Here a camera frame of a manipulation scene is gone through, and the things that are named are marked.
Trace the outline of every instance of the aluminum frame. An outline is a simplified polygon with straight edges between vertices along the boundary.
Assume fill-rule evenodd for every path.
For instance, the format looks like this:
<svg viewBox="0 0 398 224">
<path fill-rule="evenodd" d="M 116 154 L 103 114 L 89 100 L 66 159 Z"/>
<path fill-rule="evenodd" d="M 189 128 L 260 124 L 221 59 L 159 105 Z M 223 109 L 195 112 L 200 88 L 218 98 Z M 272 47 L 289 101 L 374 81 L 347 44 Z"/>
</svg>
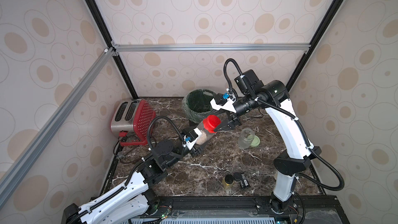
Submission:
<svg viewBox="0 0 398 224">
<path fill-rule="evenodd" d="M 87 92 L 94 79 L 100 73 L 106 62 L 115 54 L 111 47 L 105 49 L 102 55 L 94 62 L 88 72 L 73 88 L 69 96 L 64 100 L 56 112 L 47 121 L 46 125 L 38 132 L 36 137 L 25 149 L 24 153 L 8 170 L 0 181 L 0 210 L 11 197 L 15 189 L 26 176 L 30 168 L 41 155 L 47 144 L 52 140 L 58 129 L 62 126 L 65 119 L 72 112 L 73 108 Z"/>
<path fill-rule="evenodd" d="M 115 44 L 116 52 L 157 51 L 245 51 L 245 50 L 309 50 L 309 43 L 266 43 L 266 44 Z"/>
</svg>

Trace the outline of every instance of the toaster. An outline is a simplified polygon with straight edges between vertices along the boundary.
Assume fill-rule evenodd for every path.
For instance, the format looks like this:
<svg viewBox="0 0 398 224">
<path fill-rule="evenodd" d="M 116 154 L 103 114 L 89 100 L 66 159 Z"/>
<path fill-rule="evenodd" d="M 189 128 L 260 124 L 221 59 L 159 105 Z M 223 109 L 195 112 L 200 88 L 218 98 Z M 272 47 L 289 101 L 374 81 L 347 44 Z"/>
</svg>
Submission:
<svg viewBox="0 0 398 224">
<path fill-rule="evenodd" d="M 155 116 L 155 111 L 144 99 L 122 101 L 112 118 L 111 131 L 115 137 L 133 134 L 139 140 L 135 140 L 132 144 L 145 145 L 148 143 L 149 124 Z"/>
</svg>

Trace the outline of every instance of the metal rail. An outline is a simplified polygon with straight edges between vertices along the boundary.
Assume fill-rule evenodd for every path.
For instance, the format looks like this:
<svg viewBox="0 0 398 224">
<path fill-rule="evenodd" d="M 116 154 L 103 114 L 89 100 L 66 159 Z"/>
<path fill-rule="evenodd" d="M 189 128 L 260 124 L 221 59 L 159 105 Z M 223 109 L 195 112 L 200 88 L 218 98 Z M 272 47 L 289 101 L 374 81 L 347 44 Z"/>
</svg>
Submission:
<svg viewBox="0 0 398 224">
<path fill-rule="evenodd" d="M 91 15 L 93 16 L 94 21 L 96 22 L 96 24 L 98 26 L 99 31 L 101 32 L 102 37 L 105 40 L 106 45 L 108 47 L 113 46 L 111 34 L 109 33 L 108 28 L 106 27 L 105 21 L 103 20 L 100 10 L 98 9 L 96 1 L 95 0 L 85 0 L 85 1 L 86 1 L 88 9 L 91 12 Z M 127 73 L 126 67 L 124 66 L 120 56 L 116 55 L 113 57 L 113 59 L 115 60 L 116 66 L 119 69 L 120 74 L 121 74 L 124 82 L 126 83 L 128 90 L 131 93 L 131 96 L 133 97 L 133 99 L 138 99 L 137 92 L 131 82 L 131 79 Z"/>
<path fill-rule="evenodd" d="M 303 54 L 299 63 L 297 64 L 297 67 L 295 68 L 292 76 L 290 77 L 289 81 L 286 84 L 286 88 L 288 91 L 291 90 L 291 88 L 293 87 L 297 78 L 300 76 L 301 71 L 304 69 L 305 65 L 307 64 L 308 60 L 310 59 L 315 48 L 318 46 L 318 43 L 321 41 L 323 35 L 327 31 L 334 16 L 339 11 L 343 2 L 344 2 L 344 0 L 333 0 L 332 1 L 328 11 L 325 14 L 325 17 L 322 19 L 321 23 L 319 24 L 318 29 L 316 30 L 314 36 L 311 39 L 311 42 L 310 42 L 311 48 L 308 50 L 308 52 L 305 52 Z"/>
<path fill-rule="evenodd" d="M 309 50 L 310 47 L 309 43 L 114 45 L 116 52 Z"/>
<path fill-rule="evenodd" d="M 94 79 L 100 73 L 106 62 L 115 54 L 112 48 L 108 48 L 106 53 L 96 60 L 80 82 L 73 88 L 72 92 L 61 104 L 56 112 L 52 115 L 47 124 L 39 131 L 30 146 L 25 150 L 13 166 L 8 170 L 0 182 L 0 209 L 4 206 L 7 200 L 11 197 L 19 183 L 23 180 L 30 168 L 41 155 L 47 144 L 52 140 L 55 133 L 64 123 L 69 113 L 80 101 L 82 96 L 91 86 Z"/>
</svg>

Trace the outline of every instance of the red cap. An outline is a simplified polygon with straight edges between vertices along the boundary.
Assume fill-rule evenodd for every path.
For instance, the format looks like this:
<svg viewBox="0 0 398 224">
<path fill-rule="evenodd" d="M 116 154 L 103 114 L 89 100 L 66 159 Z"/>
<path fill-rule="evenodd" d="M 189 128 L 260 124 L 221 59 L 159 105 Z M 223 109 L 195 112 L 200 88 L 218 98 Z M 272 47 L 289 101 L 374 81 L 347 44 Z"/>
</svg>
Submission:
<svg viewBox="0 0 398 224">
<path fill-rule="evenodd" d="M 210 133 L 216 133 L 214 128 L 221 124 L 221 120 L 216 115 L 209 115 L 203 120 L 203 126 Z"/>
</svg>

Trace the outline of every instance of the black lid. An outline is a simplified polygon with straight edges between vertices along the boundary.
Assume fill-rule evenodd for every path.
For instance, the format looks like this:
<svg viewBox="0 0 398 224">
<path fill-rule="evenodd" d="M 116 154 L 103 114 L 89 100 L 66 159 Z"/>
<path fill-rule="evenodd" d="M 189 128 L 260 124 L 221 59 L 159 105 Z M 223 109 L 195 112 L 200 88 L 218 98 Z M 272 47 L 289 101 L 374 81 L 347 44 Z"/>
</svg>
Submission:
<svg viewBox="0 0 398 224">
<path fill-rule="evenodd" d="M 242 175 L 240 172 L 235 172 L 234 173 L 234 180 L 239 182 L 240 180 L 242 180 Z"/>
<path fill-rule="evenodd" d="M 231 183 L 234 182 L 234 177 L 233 177 L 231 174 L 227 174 L 227 175 L 224 177 L 224 180 L 225 180 L 225 182 L 226 182 L 227 184 L 231 184 Z"/>
</svg>

